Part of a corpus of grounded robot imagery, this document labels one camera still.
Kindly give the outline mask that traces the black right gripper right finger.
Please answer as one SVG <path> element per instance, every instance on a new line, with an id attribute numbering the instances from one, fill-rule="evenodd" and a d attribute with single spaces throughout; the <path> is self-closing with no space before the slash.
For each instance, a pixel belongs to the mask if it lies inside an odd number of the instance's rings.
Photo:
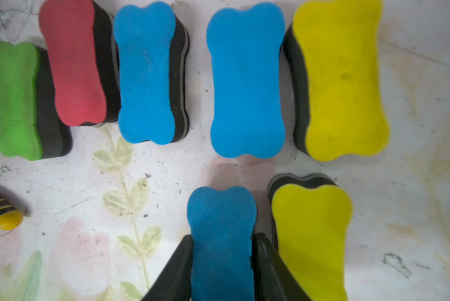
<path id="1" fill-rule="evenodd" d="M 252 260 L 256 300 L 310 300 L 263 233 L 254 236 Z"/>

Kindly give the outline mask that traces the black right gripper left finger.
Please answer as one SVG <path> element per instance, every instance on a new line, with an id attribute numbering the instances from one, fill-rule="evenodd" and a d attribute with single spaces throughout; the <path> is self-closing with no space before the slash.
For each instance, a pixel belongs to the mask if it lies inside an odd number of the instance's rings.
<path id="1" fill-rule="evenodd" d="M 194 241 L 186 235 L 142 301 L 190 300 Z"/>

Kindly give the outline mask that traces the yellow eraser shelf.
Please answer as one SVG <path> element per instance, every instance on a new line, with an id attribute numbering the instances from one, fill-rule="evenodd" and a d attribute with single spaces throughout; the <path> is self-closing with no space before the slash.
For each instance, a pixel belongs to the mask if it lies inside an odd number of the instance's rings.
<path id="1" fill-rule="evenodd" d="M 374 156 L 391 131 L 380 99 L 380 1 L 307 1 L 283 47 L 295 98 L 296 147 L 320 162 Z"/>
<path id="2" fill-rule="evenodd" d="M 347 300 L 348 193 L 325 174 L 279 174 L 268 186 L 275 247 L 311 300 Z"/>

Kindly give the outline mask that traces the blue eraser shelf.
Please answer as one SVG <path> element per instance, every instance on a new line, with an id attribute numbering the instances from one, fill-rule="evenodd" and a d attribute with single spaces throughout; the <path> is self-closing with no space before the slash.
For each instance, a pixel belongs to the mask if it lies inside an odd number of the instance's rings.
<path id="1" fill-rule="evenodd" d="M 166 145 L 188 132 L 185 59 L 189 35 L 170 5 L 122 7 L 114 20 L 121 109 L 119 130 L 132 144 Z"/>
<path id="2" fill-rule="evenodd" d="M 194 241 L 192 300 L 254 300 L 252 193 L 240 186 L 198 188 L 189 198 L 187 219 Z"/>
<path id="3" fill-rule="evenodd" d="M 224 8 L 210 20 L 206 40 L 214 81 L 211 143 L 224 158 L 266 159 L 285 143 L 280 51 L 285 19 L 265 2 L 248 10 Z"/>

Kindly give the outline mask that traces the yellow handled pliers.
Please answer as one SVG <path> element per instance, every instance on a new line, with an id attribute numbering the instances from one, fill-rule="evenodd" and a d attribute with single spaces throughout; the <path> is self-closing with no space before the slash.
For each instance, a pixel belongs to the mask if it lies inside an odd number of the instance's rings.
<path id="1" fill-rule="evenodd" d="M 24 220 L 24 207 L 18 196 L 0 185 L 0 230 L 14 230 Z"/>

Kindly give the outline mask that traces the green eraser top shelf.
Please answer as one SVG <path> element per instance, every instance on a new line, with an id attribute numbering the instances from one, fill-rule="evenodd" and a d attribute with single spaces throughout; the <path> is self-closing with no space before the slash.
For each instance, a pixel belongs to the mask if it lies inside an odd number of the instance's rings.
<path id="1" fill-rule="evenodd" d="M 28 161 L 65 156 L 69 127 L 55 108 L 46 49 L 30 42 L 0 41 L 0 153 Z"/>

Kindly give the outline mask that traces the blue eraser top shelf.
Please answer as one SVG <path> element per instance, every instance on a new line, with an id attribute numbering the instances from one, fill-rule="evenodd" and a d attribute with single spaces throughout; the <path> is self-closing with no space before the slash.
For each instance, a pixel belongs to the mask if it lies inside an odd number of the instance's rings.
<path id="1" fill-rule="evenodd" d="M 210 20 L 206 40 L 214 81 L 211 143 L 224 158 L 266 159 L 285 143 L 280 51 L 285 19 L 265 2 L 248 10 L 224 8 Z"/>
<path id="2" fill-rule="evenodd" d="M 114 20 L 121 109 L 119 130 L 132 144 L 166 145 L 188 132 L 185 59 L 189 35 L 170 5 L 122 7 Z"/>

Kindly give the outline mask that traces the yellow eraser top shelf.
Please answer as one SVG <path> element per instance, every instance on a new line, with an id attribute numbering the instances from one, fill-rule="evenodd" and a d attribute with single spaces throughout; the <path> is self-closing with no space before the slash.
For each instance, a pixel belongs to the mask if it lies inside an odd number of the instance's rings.
<path id="1" fill-rule="evenodd" d="M 296 147 L 320 162 L 374 156 L 391 131 L 380 99 L 380 1 L 307 1 L 283 47 L 295 98 Z"/>

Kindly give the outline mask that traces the red eraser top shelf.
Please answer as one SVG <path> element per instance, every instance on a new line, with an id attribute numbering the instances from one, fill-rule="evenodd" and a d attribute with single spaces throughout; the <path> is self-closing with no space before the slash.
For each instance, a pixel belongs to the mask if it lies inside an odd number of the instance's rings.
<path id="1" fill-rule="evenodd" d="M 114 17 L 95 1 L 45 1 L 39 28 L 55 87 L 55 108 L 68 126 L 114 123 L 121 109 Z"/>

